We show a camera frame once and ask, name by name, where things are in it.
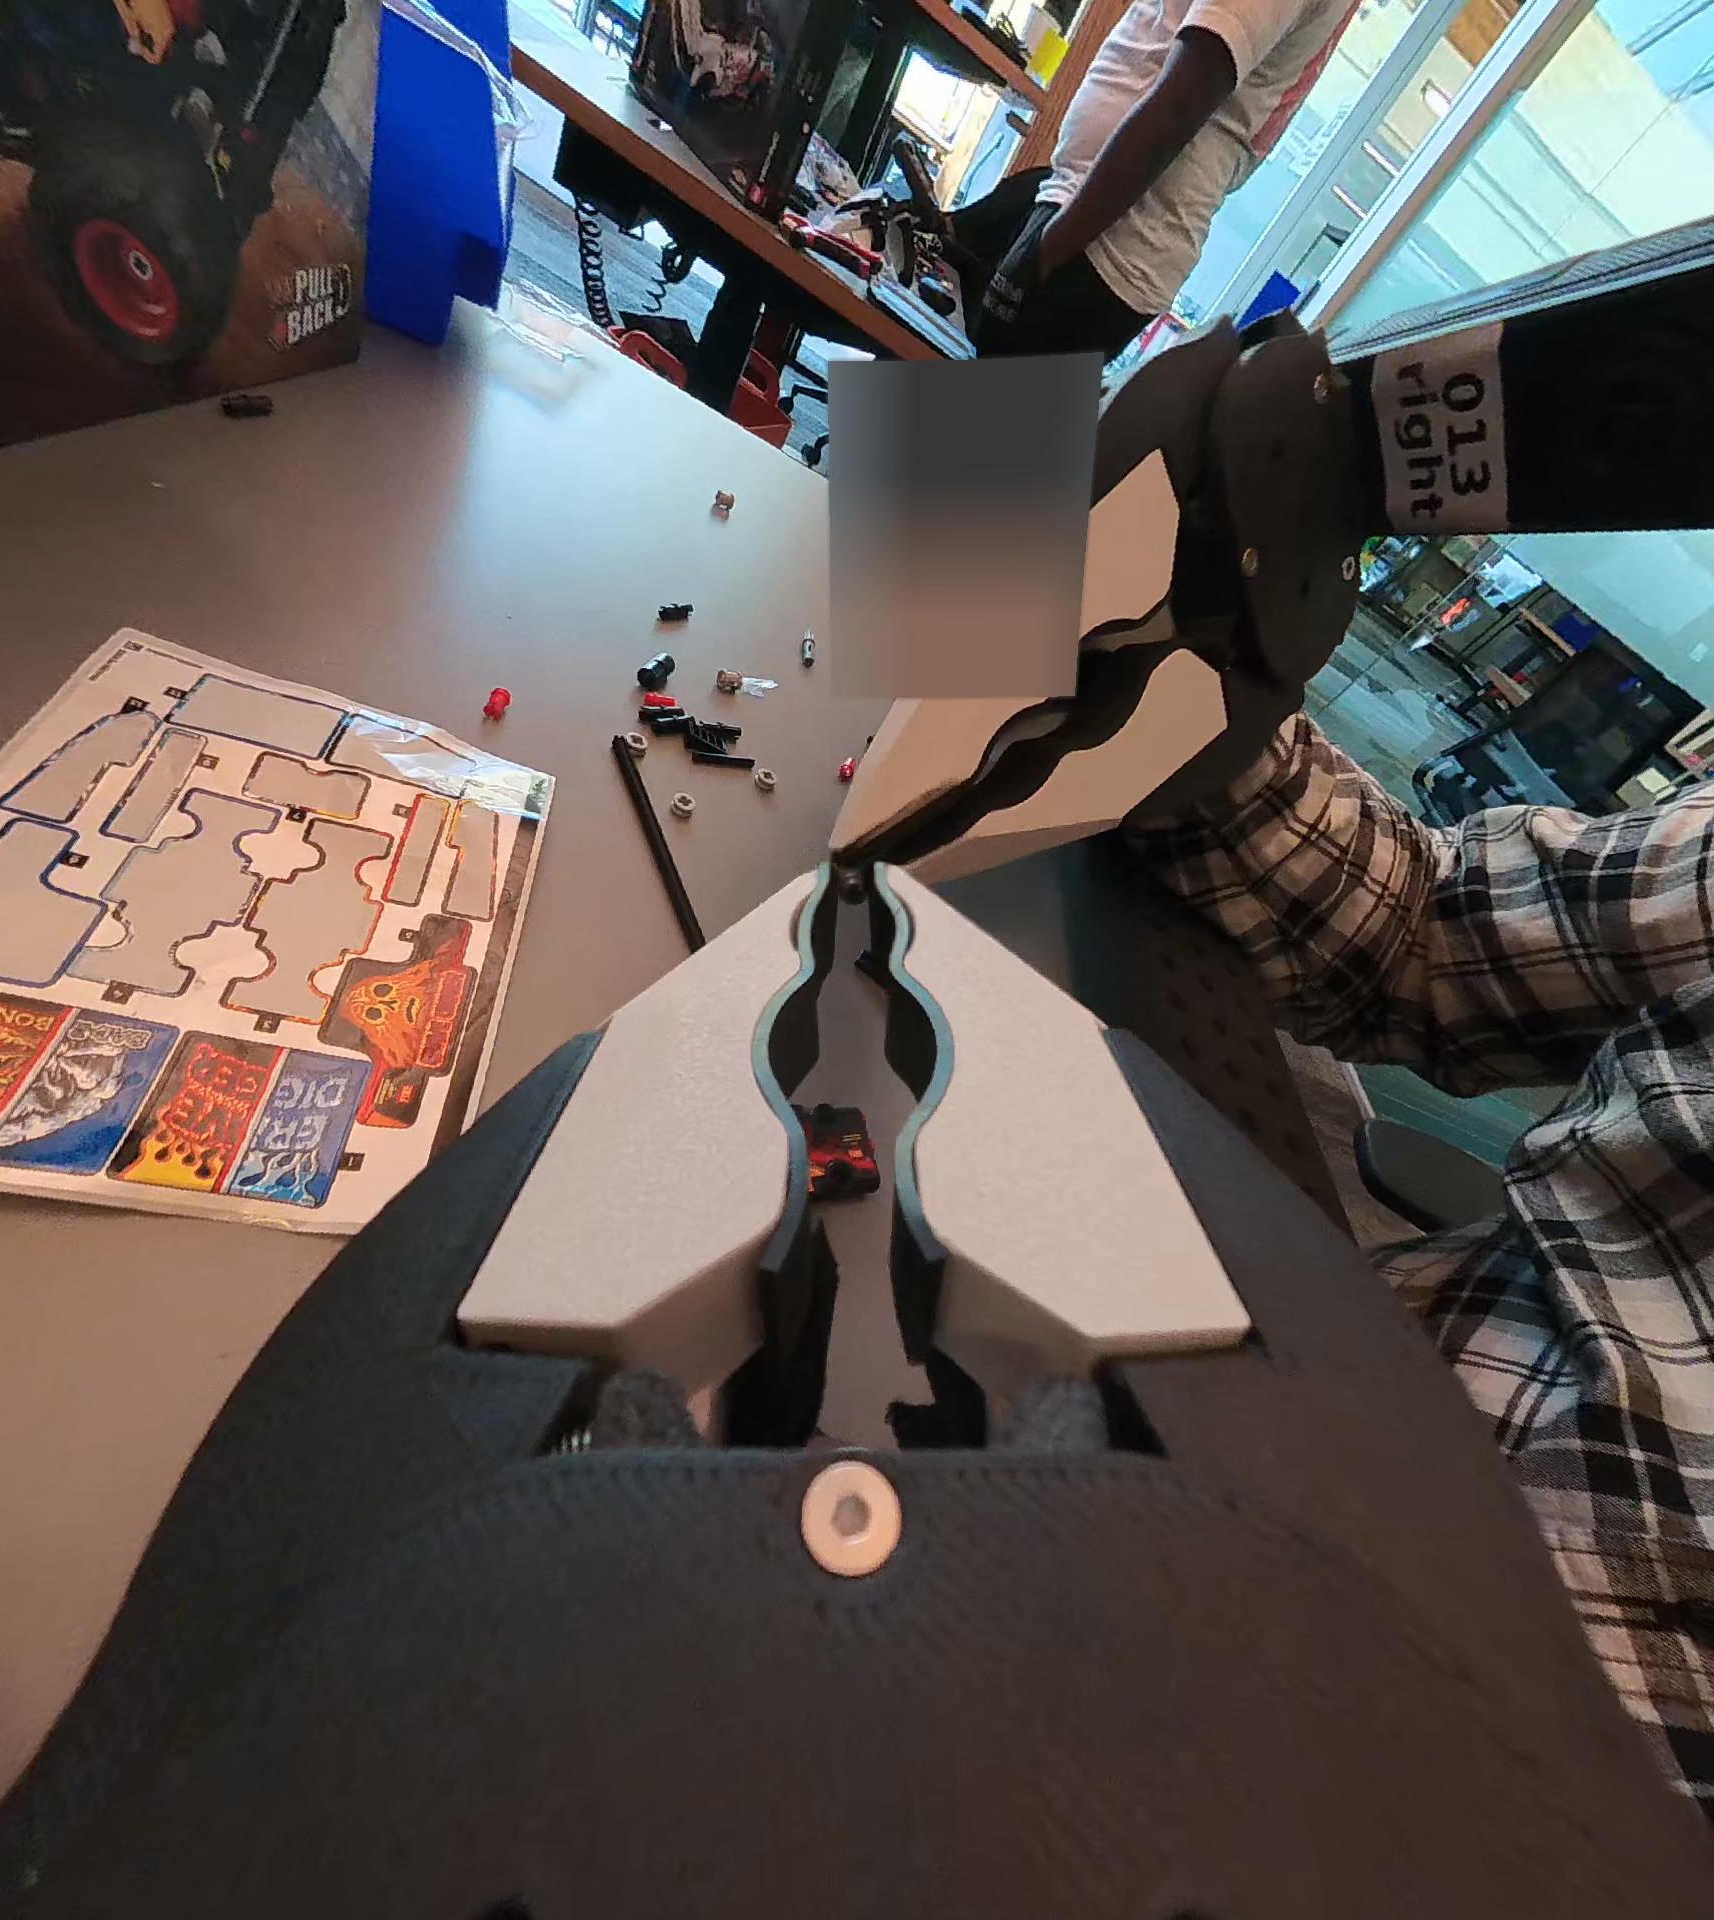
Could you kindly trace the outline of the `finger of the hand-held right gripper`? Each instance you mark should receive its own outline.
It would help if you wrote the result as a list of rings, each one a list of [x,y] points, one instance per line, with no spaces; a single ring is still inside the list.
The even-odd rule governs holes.
[[[1046,748],[1023,742],[1014,753],[1012,774],[996,770],[988,778],[988,798],[1002,803],[990,813],[985,801],[971,806],[951,804],[938,816],[943,829],[976,826],[988,819],[1002,829],[1016,804],[1042,794],[1042,829],[1062,835],[1062,843],[1019,850],[996,862],[896,862],[866,859],[859,864],[896,866],[923,884],[971,879],[1003,869],[1032,855],[1066,848],[1120,826],[1142,804],[1167,789],[1194,761],[1212,748],[1227,729],[1226,691],[1220,672],[1196,653],[1178,647],[1142,688],[1127,721],[1101,736],[1072,729],[1073,751],[1046,764]],[[912,852],[938,852],[935,835],[918,833]]]
[[[1062,844],[1044,829],[1039,792],[1016,803],[996,829],[946,829],[938,816],[958,804],[985,803],[988,781],[1014,774],[1019,747],[1044,748],[1056,767],[1073,753],[1072,729],[1092,738],[1127,721],[1145,685],[1179,643],[1167,597],[1179,530],[1179,500],[1163,452],[1145,452],[1090,509],[1084,530],[1082,635],[1078,682],[1044,702],[996,699],[901,699],[858,758],[848,796],[830,835],[835,862],[998,862],[1016,852]],[[938,850],[918,855],[918,835]]]

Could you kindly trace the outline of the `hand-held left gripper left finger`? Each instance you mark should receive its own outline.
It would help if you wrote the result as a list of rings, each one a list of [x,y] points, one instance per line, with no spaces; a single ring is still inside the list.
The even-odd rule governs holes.
[[[837,1276],[794,1094],[835,961],[828,866],[620,1006],[458,1308],[475,1344],[709,1389],[729,1445],[820,1425]]]

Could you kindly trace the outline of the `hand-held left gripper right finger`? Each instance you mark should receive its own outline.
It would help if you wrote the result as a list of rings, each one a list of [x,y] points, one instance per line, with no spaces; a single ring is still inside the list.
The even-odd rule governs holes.
[[[979,1449],[1039,1383],[1243,1347],[1254,1321],[1125,1071],[1125,1036],[909,873],[868,875],[892,1145],[892,1308],[926,1405],[900,1449]]]

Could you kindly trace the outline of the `flame printed black toy panel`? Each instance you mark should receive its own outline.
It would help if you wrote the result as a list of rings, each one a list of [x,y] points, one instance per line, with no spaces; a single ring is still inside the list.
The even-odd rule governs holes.
[[[881,1175],[866,1113],[858,1106],[792,1105],[806,1155],[806,1193],[813,1205],[869,1199]]]

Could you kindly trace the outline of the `pile of black toy pins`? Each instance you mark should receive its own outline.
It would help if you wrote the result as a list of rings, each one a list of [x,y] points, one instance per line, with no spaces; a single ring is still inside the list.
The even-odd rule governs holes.
[[[698,764],[750,773],[756,756],[740,751],[741,729],[717,718],[704,718],[682,707],[640,705],[637,724],[657,738],[673,738]]]

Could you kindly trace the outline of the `long black toy axle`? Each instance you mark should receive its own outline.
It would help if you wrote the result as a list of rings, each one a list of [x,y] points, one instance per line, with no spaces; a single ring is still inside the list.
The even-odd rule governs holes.
[[[663,826],[640,773],[642,758],[633,758],[624,753],[620,747],[620,736],[621,733],[615,733],[608,745],[611,764],[618,770],[630,813],[643,837],[643,844],[651,860],[651,873],[661,888],[671,918],[678,924],[683,947],[688,953],[698,953],[706,947],[706,933],[696,914],[688,886],[679,877],[675,855],[663,835]]]

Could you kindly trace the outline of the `black chair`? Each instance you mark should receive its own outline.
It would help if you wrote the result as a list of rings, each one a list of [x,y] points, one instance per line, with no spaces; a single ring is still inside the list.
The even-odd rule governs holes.
[[[1424,1234],[1495,1221],[1505,1207],[1495,1167],[1393,1118],[1358,1125],[1354,1163],[1372,1201]]]

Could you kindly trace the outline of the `wooden table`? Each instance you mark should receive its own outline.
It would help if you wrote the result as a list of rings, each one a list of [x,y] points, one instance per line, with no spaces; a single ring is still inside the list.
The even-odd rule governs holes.
[[[686,392],[725,414],[751,356],[779,372],[798,338],[818,334],[885,360],[966,360],[958,314],[909,284],[885,295],[884,266],[852,248],[767,221],[721,180],[630,87],[627,70],[550,6],[507,5],[511,80],[562,118],[553,177],[565,198],[620,228],[651,225],[679,255],[717,274],[693,345],[678,349]]]

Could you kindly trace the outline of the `background storage shelves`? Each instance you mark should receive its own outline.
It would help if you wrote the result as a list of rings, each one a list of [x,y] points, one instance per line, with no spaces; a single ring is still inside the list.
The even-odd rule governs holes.
[[[1355,612],[1419,701],[1408,786],[1427,825],[1513,804],[1604,815],[1714,781],[1709,708],[1501,541],[1372,541]]]

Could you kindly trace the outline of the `toy sticker sheet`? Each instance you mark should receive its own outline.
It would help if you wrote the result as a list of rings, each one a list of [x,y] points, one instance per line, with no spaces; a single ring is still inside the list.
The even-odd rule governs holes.
[[[107,636],[0,748],[0,1194],[361,1232],[483,1108],[553,794]]]

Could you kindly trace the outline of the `clear plastic bag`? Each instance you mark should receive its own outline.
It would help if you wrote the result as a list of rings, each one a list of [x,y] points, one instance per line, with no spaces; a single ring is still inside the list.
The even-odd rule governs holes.
[[[532,282],[513,280],[490,308],[475,358],[492,383],[560,407],[608,370],[608,346],[588,314]]]

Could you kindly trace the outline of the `person's plaid shirt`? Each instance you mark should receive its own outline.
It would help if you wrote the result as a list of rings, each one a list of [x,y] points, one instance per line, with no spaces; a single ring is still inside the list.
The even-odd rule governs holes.
[[[1584,1644],[1714,1838],[1714,1155],[1387,1244]]]

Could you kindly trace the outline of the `dark toy box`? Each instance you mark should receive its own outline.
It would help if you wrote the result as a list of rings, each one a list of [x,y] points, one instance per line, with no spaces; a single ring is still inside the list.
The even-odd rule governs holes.
[[[854,2],[650,2],[630,87],[741,206],[774,222],[858,14]]]

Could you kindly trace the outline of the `blue plastic bin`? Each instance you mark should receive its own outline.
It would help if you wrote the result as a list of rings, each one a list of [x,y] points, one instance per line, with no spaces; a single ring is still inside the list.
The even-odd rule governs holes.
[[[442,346],[460,303],[492,310],[523,126],[505,2],[385,2],[377,32],[363,308]]]

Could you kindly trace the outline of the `monster truck toy box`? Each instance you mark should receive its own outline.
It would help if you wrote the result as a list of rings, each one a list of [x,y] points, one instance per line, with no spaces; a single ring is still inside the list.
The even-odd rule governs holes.
[[[372,2],[0,2],[0,449],[353,365]]]

